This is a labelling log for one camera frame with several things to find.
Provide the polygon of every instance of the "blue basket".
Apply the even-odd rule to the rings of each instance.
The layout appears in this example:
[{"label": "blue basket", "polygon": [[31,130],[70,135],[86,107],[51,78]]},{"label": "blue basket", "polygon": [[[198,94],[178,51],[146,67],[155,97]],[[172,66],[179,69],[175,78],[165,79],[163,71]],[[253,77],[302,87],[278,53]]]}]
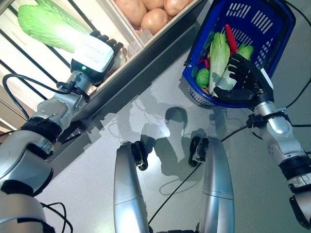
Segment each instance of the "blue basket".
[{"label": "blue basket", "polygon": [[215,0],[205,18],[185,63],[183,76],[189,82],[192,97],[203,105],[244,108],[245,105],[227,104],[205,93],[195,82],[199,64],[206,58],[215,32],[225,33],[229,24],[238,45],[254,47],[251,61],[264,67],[269,77],[281,58],[295,25],[295,17],[281,0]]}]

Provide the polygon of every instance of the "toy vegetable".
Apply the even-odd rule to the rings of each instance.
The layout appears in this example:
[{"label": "toy vegetable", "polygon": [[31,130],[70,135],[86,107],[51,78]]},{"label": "toy vegetable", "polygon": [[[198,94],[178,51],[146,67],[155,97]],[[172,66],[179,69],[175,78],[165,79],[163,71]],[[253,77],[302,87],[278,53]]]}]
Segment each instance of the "toy vegetable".
[{"label": "toy vegetable", "polygon": [[50,0],[38,3],[19,7],[18,23],[22,30],[46,45],[74,52],[91,29]]},{"label": "toy vegetable", "polygon": [[230,49],[225,41],[225,34],[215,33],[209,53],[210,75],[208,89],[209,92],[213,94],[214,87],[223,75],[229,61]]},{"label": "toy vegetable", "polygon": [[195,81],[199,87],[206,88],[209,81],[209,70],[208,69],[199,70],[198,74],[196,75]]},{"label": "toy vegetable", "polygon": [[147,10],[153,10],[155,8],[163,8],[164,0],[142,0]]},{"label": "toy vegetable", "polygon": [[247,59],[248,61],[251,60],[251,56],[253,54],[253,51],[254,51],[254,47],[253,46],[246,46],[245,44],[241,44],[239,46],[239,49],[238,49],[238,54],[243,56],[245,59]]},{"label": "toy vegetable", "polygon": [[225,33],[227,35],[228,45],[230,48],[230,56],[238,51],[237,41],[234,38],[234,34],[229,24],[225,25]]},{"label": "toy vegetable", "polygon": [[147,13],[141,0],[115,0],[123,14],[134,27],[140,27],[142,18]]},{"label": "toy vegetable", "polygon": [[163,28],[168,22],[169,18],[167,13],[160,8],[155,8],[145,14],[141,22],[141,28],[143,30],[149,29],[152,35],[154,35],[160,31],[161,28]]},{"label": "toy vegetable", "polygon": [[164,9],[171,16],[177,15],[189,3],[189,0],[164,0]]},{"label": "toy vegetable", "polygon": [[[238,50],[238,54],[240,54],[241,56],[243,56],[245,59],[250,61],[250,57],[252,55],[254,51],[253,46],[245,46],[245,44],[241,44],[239,46],[239,50]],[[217,86],[220,87],[223,90],[232,90],[235,86],[235,84],[237,83],[236,80],[230,78],[230,74],[232,72],[230,72],[228,70],[228,67],[226,68],[226,70],[223,73],[223,76],[219,79]]]}]

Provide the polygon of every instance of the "floor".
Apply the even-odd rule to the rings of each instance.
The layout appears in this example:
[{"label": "floor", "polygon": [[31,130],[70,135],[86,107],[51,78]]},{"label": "floor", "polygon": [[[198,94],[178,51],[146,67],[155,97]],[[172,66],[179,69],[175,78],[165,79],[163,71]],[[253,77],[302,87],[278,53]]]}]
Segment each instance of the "floor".
[{"label": "floor", "polygon": [[[291,2],[310,18],[308,0]],[[272,78],[279,107],[291,102],[311,75],[311,31],[304,19],[295,15],[296,27]],[[152,85],[130,101],[125,92],[135,92],[144,80],[129,85],[99,113],[88,133],[54,161],[55,169],[60,170],[64,160],[78,155],[69,166],[61,168],[38,199],[44,203],[63,202],[75,233],[114,232],[114,162],[122,141],[148,138],[153,145],[148,169],[138,171],[150,219],[193,170],[187,163],[192,137],[214,135],[222,139],[245,125],[250,114],[247,109],[202,108],[191,99],[181,76],[188,52],[175,59]],[[167,59],[168,56],[162,56],[146,72],[164,67]],[[288,115],[294,124],[311,122],[310,86],[288,109]],[[311,129],[295,128],[294,133],[303,148],[310,151]],[[227,139],[224,147],[235,195],[235,232],[308,232],[294,217],[288,201],[292,194],[265,143],[245,129]],[[200,219],[203,169],[201,166],[157,214],[151,223],[155,232],[195,229]],[[60,232],[62,220],[51,212],[45,213],[47,222]]]}]

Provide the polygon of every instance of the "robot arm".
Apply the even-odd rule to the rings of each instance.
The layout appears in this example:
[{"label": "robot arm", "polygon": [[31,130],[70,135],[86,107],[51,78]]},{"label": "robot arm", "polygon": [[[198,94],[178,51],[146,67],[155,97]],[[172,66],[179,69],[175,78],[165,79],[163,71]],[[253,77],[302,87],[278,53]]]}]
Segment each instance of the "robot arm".
[{"label": "robot arm", "polygon": [[293,135],[287,115],[274,105],[273,86],[264,71],[261,72],[242,56],[235,54],[229,61],[230,78],[242,89],[222,90],[215,87],[218,97],[229,103],[247,104],[256,114],[251,114],[247,125],[258,127],[268,151],[280,167],[294,195],[290,203],[299,223],[310,229],[311,225],[311,159]]},{"label": "robot arm", "polygon": [[33,197],[42,192],[53,176],[46,161],[60,134],[69,127],[81,106],[89,101],[92,85],[103,82],[123,46],[98,31],[87,35],[71,62],[67,83],[38,105],[37,112],[0,146],[0,232],[52,233],[41,204]]}]

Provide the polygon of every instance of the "green cabbage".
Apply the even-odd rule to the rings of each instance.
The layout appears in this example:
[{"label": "green cabbage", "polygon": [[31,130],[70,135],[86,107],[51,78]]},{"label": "green cabbage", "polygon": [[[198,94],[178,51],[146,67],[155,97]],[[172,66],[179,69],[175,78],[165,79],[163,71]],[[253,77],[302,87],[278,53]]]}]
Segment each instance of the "green cabbage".
[{"label": "green cabbage", "polygon": [[214,92],[216,83],[223,75],[229,61],[230,48],[226,42],[225,34],[215,33],[214,39],[210,45],[210,77],[209,92]]},{"label": "green cabbage", "polygon": [[254,47],[253,46],[246,46],[245,44],[241,44],[239,46],[239,49],[237,51],[237,54],[243,56],[245,59],[247,59],[248,61],[251,60],[251,56],[253,54],[254,51]]},{"label": "green cabbage", "polygon": [[36,1],[40,6],[44,7],[48,11],[56,13],[61,18],[63,18],[68,24],[70,24],[75,29],[78,29],[79,31],[83,32],[84,34],[90,34],[92,32],[92,30],[88,26],[84,25],[75,17],[68,14],[66,11],[64,11],[63,8],[61,8],[53,1],[51,0],[36,0]]},{"label": "green cabbage", "polygon": [[42,43],[74,52],[90,30],[49,0],[41,5],[22,5],[18,9],[18,23],[22,30]]},{"label": "green cabbage", "polygon": [[206,88],[209,81],[209,70],[201,69],[196,75],[195,81],[199,87]]}]

